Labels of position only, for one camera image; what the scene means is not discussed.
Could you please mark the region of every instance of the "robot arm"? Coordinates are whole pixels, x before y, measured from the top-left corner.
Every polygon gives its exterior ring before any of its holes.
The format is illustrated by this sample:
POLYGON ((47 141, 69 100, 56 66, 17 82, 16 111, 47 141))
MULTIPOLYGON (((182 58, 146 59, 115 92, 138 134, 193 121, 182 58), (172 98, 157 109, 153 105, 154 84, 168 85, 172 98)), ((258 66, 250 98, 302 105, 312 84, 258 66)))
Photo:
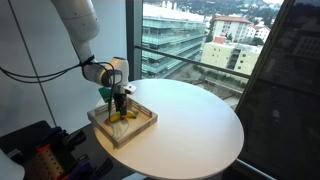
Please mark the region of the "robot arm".
POLYGON ((123 58, 114 57, 109 62, 113 65, 104 67, 95 64, 97 61, 91 52, 89 41, 99 32, 99 21, 91 0, 51 0, 60 15, 82 66, 83 76, 92 82, 105 87, 116 84, 114 100, 117 111, 122 116, 126 113, 126 94, 132 94, 135 87, 128 82, 129 65, 123 58))

